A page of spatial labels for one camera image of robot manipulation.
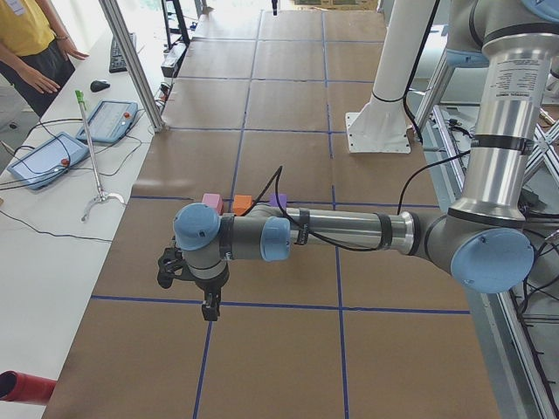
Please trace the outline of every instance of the person's hand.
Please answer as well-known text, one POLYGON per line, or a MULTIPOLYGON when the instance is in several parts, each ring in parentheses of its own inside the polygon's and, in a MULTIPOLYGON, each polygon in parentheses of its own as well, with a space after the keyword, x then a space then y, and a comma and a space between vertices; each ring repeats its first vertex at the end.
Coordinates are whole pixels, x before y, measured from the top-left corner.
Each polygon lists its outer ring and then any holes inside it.
POLYGON ((23 65, 22 68, 18 69, 17 73, 25 83, 32 86, 39 93, 55 93, 60 88, 56 82, 44 76, 39 70, 34 69, 30 65, 23 65))
POLYGON ((83 60, 89 57, 89 55, 78 51, 78 48, 76 48, 76 45, 71 38, 57 39, 56 43, 59 45, 62 57, 64 57, 66 61, 68 60, 69 55, 79 60, 83 60))

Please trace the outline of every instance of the black keyboard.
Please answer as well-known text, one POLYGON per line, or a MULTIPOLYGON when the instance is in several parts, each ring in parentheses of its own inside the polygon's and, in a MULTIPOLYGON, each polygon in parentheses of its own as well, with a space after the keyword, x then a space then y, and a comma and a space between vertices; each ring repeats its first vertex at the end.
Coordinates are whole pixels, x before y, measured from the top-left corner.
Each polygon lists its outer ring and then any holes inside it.
MULTIPOLYGON (((130 40, 132 41, 132 44, 134 45, 135 48, 136 34, 130 33, 129 35, 130 35, 130 40)), ((124 61, 124 57, 122 57, 121 48, 119 47, 119 44, 116 42, 116 39, 113 38, 113 42, 111 42, 111 60, 108 65, 108 72, 125 72, 126 70, 127 70, 126 62, 124 61)))

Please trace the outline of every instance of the purple block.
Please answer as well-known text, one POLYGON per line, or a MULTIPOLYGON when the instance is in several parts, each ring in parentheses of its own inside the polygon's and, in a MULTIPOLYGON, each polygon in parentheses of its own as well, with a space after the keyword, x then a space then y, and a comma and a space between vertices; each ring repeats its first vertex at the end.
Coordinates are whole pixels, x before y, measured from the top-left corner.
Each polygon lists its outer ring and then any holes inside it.
MULTIPOLYGON (((279 194, 279 203, 281 203, 281 208, 287 208, 287 195, 286 194, 279 194)), ((276 200, 276 194, 270 194, 270 205, 273 207, 279 207, 278 201, 276 200)))
POLYGON ((202 203, 205 203, 210 208, 213 208, 220 216, 224 213, 224 200, 221 199, 219 194, 204 194, 202 203))

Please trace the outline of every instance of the white table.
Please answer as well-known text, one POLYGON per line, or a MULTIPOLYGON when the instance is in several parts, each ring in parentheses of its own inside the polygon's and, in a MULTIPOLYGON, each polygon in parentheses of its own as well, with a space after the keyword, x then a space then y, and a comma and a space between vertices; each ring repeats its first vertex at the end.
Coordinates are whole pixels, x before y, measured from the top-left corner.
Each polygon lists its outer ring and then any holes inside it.
MULTIPOLYGON (((76 89, 86 95, 89 110, 103 99, 135 100, 142 108, 128 73, 108 72, 111 37, 106 32, 90 51, 90 58, 75 63, 76 73, 43 120, 78 118, 76 89), (91 93, 89 84, 94 79, 107 79, 111 87, 91 93)), ((149 46, 142 48, 144 43, 138 37, 140 59, 155 92, 163 80, 159 69, 162 47, 159 42, 148 42, 149 46)), ((76 134, 79 127, 79 123, 66 123, 49 129, 54 134, 76 134)), ((153 135, 146 115, 129 134, 138 140, 125 138, 97 155, 100 172, 113 173, 141 141, 117 175, 101 177, 107 191, 123 195, 126 201, 153 135)), ((49 138, 44 129, 37 128, 25 145, 37 146, 49 138)), ((87 159, 77 167, 91 168, 91 161, 87 159)), ((0 175, 0 183, 13 180, 7 171, 0 175)), ((93 171, 76 170, 40 191, 0 191, 5 200, 0 210, 39 230, 112 239, 124 212, 118 201, 95 205, 87 223, 80 221, 87 202, 96 194, 93 171)), ((16 370, 58 378, 109 246, 38 234, 0 214, 0 372, 16 370)), ((6 419, 39 418, 43 411, 40 406, 0 402, 0 417, 6 419)))

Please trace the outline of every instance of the orange block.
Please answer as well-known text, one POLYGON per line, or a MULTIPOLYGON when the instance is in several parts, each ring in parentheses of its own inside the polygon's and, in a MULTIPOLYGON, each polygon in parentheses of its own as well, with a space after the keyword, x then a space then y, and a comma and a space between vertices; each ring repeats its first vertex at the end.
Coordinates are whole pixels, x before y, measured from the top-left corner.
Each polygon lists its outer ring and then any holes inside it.
POLYGON ((233 212, 236 216, 242 216, 251 206, 252 196, 235 195, 235 199, 233 200, 233 212))

